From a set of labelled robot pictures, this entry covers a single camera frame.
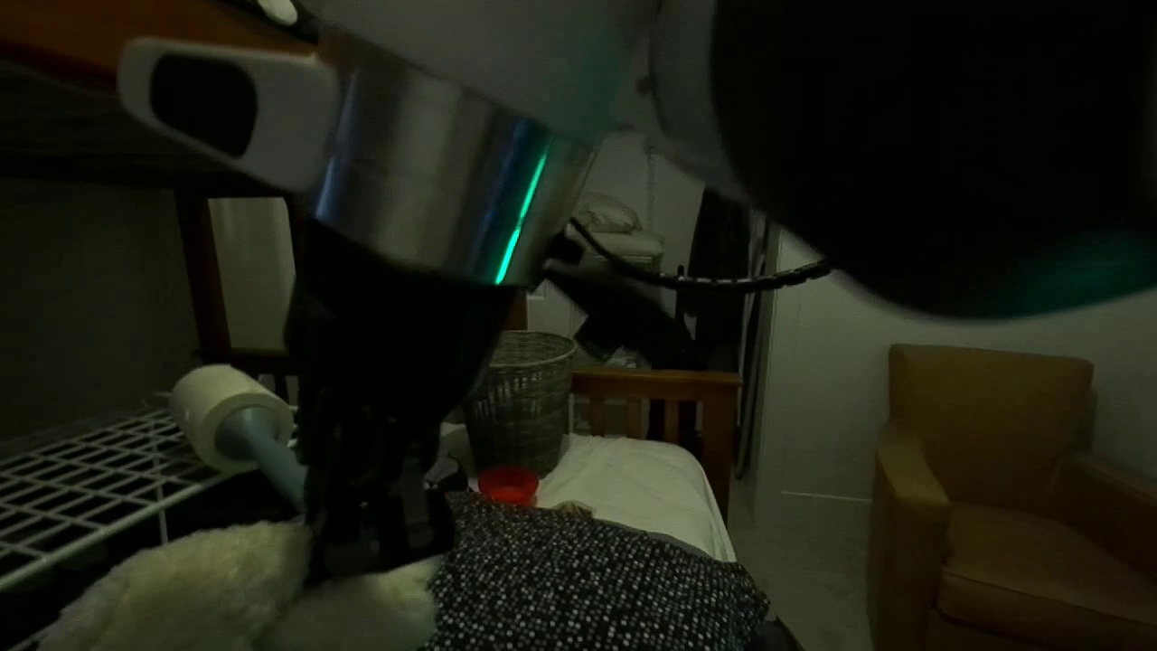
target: wire shelf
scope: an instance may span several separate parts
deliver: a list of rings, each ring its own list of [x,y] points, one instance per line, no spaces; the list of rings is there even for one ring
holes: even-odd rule
[[[116,415],[0,459],[0,593],[221,486],[166,409]]]

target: white fluffy fabric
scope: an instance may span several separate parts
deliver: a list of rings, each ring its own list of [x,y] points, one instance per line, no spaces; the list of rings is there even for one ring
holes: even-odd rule
[[[94,582],[40,641],[45,651],[249,651],[297,599],[304,526],[196,533]]]
[[[434,641],[440,556],[302,593],[304,526],[196,533],[94,582],[45,651],[385,651]]]

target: black and white cloth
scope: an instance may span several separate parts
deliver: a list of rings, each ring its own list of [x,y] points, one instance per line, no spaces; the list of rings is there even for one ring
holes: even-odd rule
[[[438,651],[766,647],[766,598],[746,569],[576,509],[467,498],[431,591]]]

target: small red object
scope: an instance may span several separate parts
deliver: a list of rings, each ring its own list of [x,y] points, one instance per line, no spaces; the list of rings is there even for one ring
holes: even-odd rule
[[[540,475],[523,467],[490,467],[476,475],[476,493],[503,506],[536,506]]]

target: armchair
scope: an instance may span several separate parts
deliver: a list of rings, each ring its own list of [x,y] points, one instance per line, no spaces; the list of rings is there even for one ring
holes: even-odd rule
[[[1157,490],[1085,445],[1083,359],[895,346],[878,651],[1157,651]]]

